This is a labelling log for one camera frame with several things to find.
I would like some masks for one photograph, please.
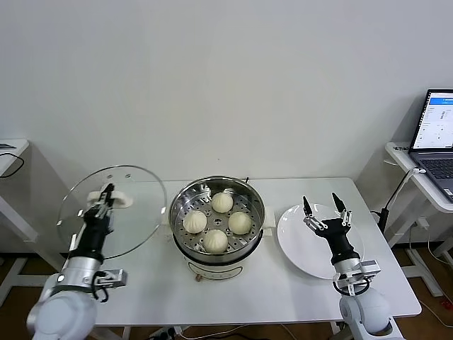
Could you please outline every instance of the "table leg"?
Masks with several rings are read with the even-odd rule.
[[[448,239],[443,241],[443,243],[434,250],[433,254],[436,257],[443,255],[447,262],[450,264],[450,266],[453,267],[453,258],[448,253],[448,251],[451,248],[453,248],[453,236],[450,236]]]
[[[16,259],[0,285],[0,307],[3,305],[12,287],[43,287],[48,275],[20,275],[27,259]]]
[[[1,196],[0,213],[2,213],[10,223],[6,223],[11,231],[19,236],[31,249],[41,256],[48,264],[60,271],[64,264],[64,258],[57,252],[49,251],[39,240],[39,234],[20,216]]]
[[[428,287],[428,290],[431,292],[432,296],[443,296],[443,293],[439,289],[439,285],[436,279],[428,270],[428,267],[426,266],[418,251],[416,251],[415,249],[406,249],[406,253],[414,265],[402,267],[401,269],[403,269],[404,275],[407,278],[421,277],[423,279],[423,282],[426,284],[426,287]]]
[[[126,326],[124,328],[124,330],[122,331],[122,339],[123,340],[129,340],[130,330],[131,330],[131,327],[129,327],[129,326]]]
[[[391,248],[430,206],[430,201],[424,195],[417,194],[412,199],[396,221],[384,232],[385,239]]]

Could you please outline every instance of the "wooden floor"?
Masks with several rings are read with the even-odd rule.
[[[427,249],[419,249],[420,255],[429,266],[442,289],[453,297],[453,271],[443,263],[436,261],[429,255]],[[402,249],[394,250],[395,256],[402,266],[411,265],[411,261]],[[6,259],[0,266],[0,282],[4,279],[14,259]],[[51,274],[54,271],[41,259],[29,259],[23,274]],[[409,279],[419,300],[429,305],[447,324],[453,324],[453,309],[448,310],[442,305],[443,297],[432,297],[421,278]],[[37,301],[41,288],[13,288],[5,303],[0,307],[0,339],[25,340],[31,339],[25,327],[25,320],[31,307]],[[442,326],[426,309],[417,317],[400,318],[398,326],[407,340],[453,339],[453,329]],[[331,334],[328,323],[318,324],[288,324],[287,327],[298,340],[327,339]],[[222,332],[233,327],[191,327],[184,332],[187,337],[203,336],[215,332]],[[132,328],[131,340],[145,340],[156,327]],[[122,328],[112,329],[121,334]],[[280,325],[256,325],[238,330],[241,334],[255,339],[267,338],[270,340],[292,340],[292,337]],[[229,340],[239,340],[240,337],[231,336]]]

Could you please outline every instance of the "black cable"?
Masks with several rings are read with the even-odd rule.
[[[363,278],[363,279],[367,282],[367,285],[360,292],[355,293],[355,296],[365,293],[368,290],[368,288],[369,288],[369,280],[368,280],[368,278]],[[337,292],[339,292],[341,295],[351,296],[350,293],[343,292],[340,288],[338,288],[338,286],[336,285],[335,281],[332,282],[332,283],[333,283],[333,287],[335,288],[335,290]]]
[[[11,177],[12,175],[14,175],[17,171],[21,170],[22,166],[25,164],[25,161],[23,160],[22,157],[19,157],[19,156],[16,156],[15,154],[12,154],[10,152],[4,152],[3,154],[0,154],[0,156],[4,156],[4,155],[9,155],[9,156],[12,156],[18,160],[20,160],[22,163],[21,165],[19,165],[19,167],[14,170],[13,172],[11,172],[9,175],[5,175],[5,176],[0,176],[0,179],[7,179],[8,177]]]
[[[171,337],[171,340],[175,340],[176,331],[173,327],[170,327],[167,333]]]
[[[162,333],[160,333],[159,335],[154,335],[154,336],[148,336],[145,340],[162,340],[162,339],[175,339],[175,336],[171,336],[168,331],[163,331]]]
[[[401,179],[401,181],[399,182],[398,186],[396,187],[394,193],[391,194],[390,196],[390,199],[387,201],[387,204],[385,205],[385,208],[384,209],[387,209],[389,207],[389,204],[391,202],[391,200],[395,197],[396,193],[398,192],[398,190],[400,189],[400,187],[403,185],[404,183],[404,180],[406,179],[407,176],[409,176],[409,174],[412,172],[412,169],[409,170],[408,172],[406,172],[406,174],[404,175],[404,177]]]
[[[211,336],[209,338],[203,338],[204,340],[215,340],[215,339],[226,339],[226,338],[230,338],[232,336],[239,336],[245,340],[270,340],[268,338],[260,338],[260,339],[257,339],[257,338],[249,338],[248,336],[245,336],[241,333],[231,333],[231,334],[227,334],[227,335],[224,335],[224,336]]]
[[[91,293],[93,294],[93,297],[95,298],[95,300],[99,300],[99,296],[98,296],[98,293],[96,292],[96,279],[97,278],[104,278],[107,276],[107,273],[105,271],[96,271],[91,279]],[[99,289],[101,289],[104,294],[105,294],[105,297],[101,300],[102,303],[104,302],[107,302],[108,301],[108,292],[107,290],[105,289],[104,286],[101,286],[99,287]]]

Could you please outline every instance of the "white desk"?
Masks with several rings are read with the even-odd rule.
[[[383,293],[396,317],[421,312],[411,287],[354,183],[348,178],[255,180],[249,182],[276,219],[302,201],[333,205],[335,192],[353,211],[353,221],[365,244],[365,259],[376,259],[382,272],[372,286]],[[153,190],[155,183],[147,183]],[[184,182],[165,182],[171,200]],[[109,237],[127,237],[127,226],[115,226]],[[332,282],[311,277],[293,266],[282,253],[275,233],[264,237],[247,258],[243,272],[220,282],[195,281],[168,227],[140,248],[107,260],[104,269],[123,268],[127,286],[110,291],[98,305],[98,326],[196,324],[267,324],[340,320],[340,295]]]
[[[409,157],[407,148],[410,143],[387,143],[385,146],[386,151],[389,153],[391,158],[401,167],[403,171],[409,171],[413,169],[416,164]],[[400,238],[409,230],[409,228],[417,221],[420,216],[423,216],[427,209],[431,206],[436,208],[442,213],[451,214],[453,213],[453,203],[440,192],[439,188],[425,174],[417,174],[411,177],[414,184],[420,189],[420,193],[417,193],[412,197],[411,202],[408,204],[406,209],[399,215],[395,222],[389,226],[384,235],[389,242],[389,246],[395,245]],[[444,255],[446,260],[453,266],[453,259],[448,254],[448,250],[453,247],[453,237],[450,237],[447,241],[441,244],[435,251],[436,256]],[[435,282],[434,277],[429,271],[426,271],[423,266],[419,266],[418,263],[424,263],[417,251],[407,251],[409,257],[415,263],[414,266],[405,267],[404,271],[407,277],[418,277],[421,276],[425,281],[426,286],[434,296],[442,296],[442,292],[438,288],[438,284]]]
[[[0,154],[5,152],[20,156],[28,147],[27,140],[0,140],[0,143],[5,143],[16,147],[15,149],[0,149]],[[12,156],[0,156],[0,176],[16,161]],[[11,229],[17,236],[19,236],[33,251],[40,255],[46,262],[48,262],[55,269],[60,270],[64,263],[64,258],[55,252],[48,251],[42,244],[38,232],[34,230],[15,210],[6,202],[0,195],[0,213],[3,214],[8,223],[7,227]],[[44,286],[47,276],[36,275],[19,275],[26,259],[17,259],[8,275],[5,277],[3,283],[0,285],[0,307],[8,296],[10,289],[13,286],[23,287],[42,287]]]

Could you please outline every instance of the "black wire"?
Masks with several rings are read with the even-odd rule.
[[[363,279],[364,279],[365,281],[367,281],[367,285],[366,285],[365,288],[363,288],[360,292],[355,293],[355,296],[365,293],[365,292],[368,290],[368,288],[369,288],[369,280],[368,280],[368,278],[363,278]],[[343,292],[340,288],[338,288],[338,286],[336,285],[335,281],[332,282],[332,283],[333,283],[333,287],[335,288],[335,290],[336,290],[337,292],[339,292],[341,295],[344,295],[344,296],[351,296],[350,293]]]
[[[406,179],[407,176],[409,176],[409,174],[412,172],[412,169],[409,170],[408,172],[406,172],[406,174],[404,175],[404,177],[401,179],[401,181],[399,182],[398,186],[396,187],[394,193],[391,194],[390,196],[390,199],[387,201],[387,204],[385,205],[385,209],[388,208],[391,200],[393,199],[393,197],[396,195],[396,193],[398,192],[398,189],[400,189],[400,187],[403,185],[403,182],[404,180]]]
[[[93,297],[96,299],[96,300],[99,300],[99,296],[98,296],[98,293],[96,292],[96,279],[97,278],[104,278],[107,276],[107,273],[105,271],[96,271],[91,279],[91,294],[93,294]],[[103,292],[104,292],[104,295],[105,297],[101,300],[102,303],[104,302],[107,302],[108,301],[108,292],[107,290],[105,289],[104,286],[101,286],[99,287],[99,289],[101,289]]]
[[[12,156],[18,160],[20,160],[22,163],[21,165],[19,165],[19,167],[14,170],[13,172],[11,172],[9,175],[5,175],[5,176],[0,176],[0,179],[7,179],[8,177],[11,177],[12,175],[14,175],[17,171],[21,170],[22,166],[25,164],[25,161],[22,159],[22,157],[19,157],[19,156],[16,156],[15,154],[12,154],[10,152],[4,152],[3,154],[0,154],[0,156],[4,156],[4,155],[9,155],[9,156]]]
[[[226,338],[230,338],[232,336],[239,336],[243,339],[246,339],[246,340],[270,340],[268,338],[260,338],[260,339],[257,339],[257,338],[249,338],[248,336],[245,336],[241,333],[231,333],[231,334],[227,334],[227,335],[224,335],[224,336],[210,336],[209,338],[203,338],[204,340],[215,340],[215,339],[226,339]]]

